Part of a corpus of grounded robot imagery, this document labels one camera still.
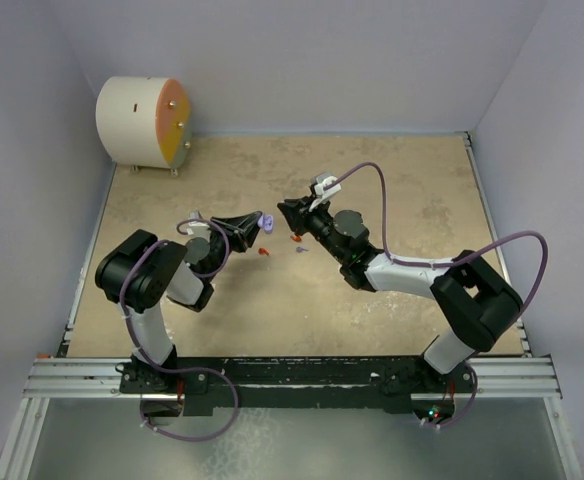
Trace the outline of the purple earbud charging case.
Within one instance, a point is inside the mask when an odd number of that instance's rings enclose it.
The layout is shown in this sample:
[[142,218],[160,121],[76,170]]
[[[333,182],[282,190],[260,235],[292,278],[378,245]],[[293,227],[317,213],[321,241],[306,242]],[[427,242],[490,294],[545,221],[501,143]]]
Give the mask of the purple earbud charging case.
[[262,214],[258,220],[258,226],[266,234],[272,234],[274,230],[274,216],[271,214]]

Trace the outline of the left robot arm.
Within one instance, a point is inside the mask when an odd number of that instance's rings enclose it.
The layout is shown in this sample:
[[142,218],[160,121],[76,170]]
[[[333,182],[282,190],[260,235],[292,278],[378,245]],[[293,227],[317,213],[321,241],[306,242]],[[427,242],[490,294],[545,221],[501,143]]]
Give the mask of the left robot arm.
[[95,284],[121,311],[134,346],[132,358],[145,364],[142,378],[154,391],[170,390],[178,378],[176,347],[161,300],[202,311],[230,255],[249,250],[264,226],[261,211],[210,219],[194,211],[176,225],[184,244],[138,229],[101,260]]

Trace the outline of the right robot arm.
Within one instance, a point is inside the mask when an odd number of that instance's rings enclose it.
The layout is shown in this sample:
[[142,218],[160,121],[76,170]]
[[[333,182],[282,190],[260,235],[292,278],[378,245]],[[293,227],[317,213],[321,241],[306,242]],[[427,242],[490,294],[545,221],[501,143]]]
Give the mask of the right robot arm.
[[292,233],[311,235],[340,265],[340,274],[356,290],[392,291],[435,301],[449,330],[423,352],[418,383],[439,391],[452,370],[476,352],[488,352],[521,311],[523,301],[482,257],[455,267],[420,267],[419,260],[399,265],[369,241],[362,215],[329,204],[312,208],[306,196],[277,204]]

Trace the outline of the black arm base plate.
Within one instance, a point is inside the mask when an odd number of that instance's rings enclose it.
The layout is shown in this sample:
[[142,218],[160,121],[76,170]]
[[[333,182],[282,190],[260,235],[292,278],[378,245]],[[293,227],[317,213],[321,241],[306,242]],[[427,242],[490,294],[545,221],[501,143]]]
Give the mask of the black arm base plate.
[[179,357],[174,373],[133,358],[116,365],[119,390],[165,400],[184,416],[216,408],[372,409],[449,417],[454,401],[475,392],[469,366],[439,374],[420,357]]

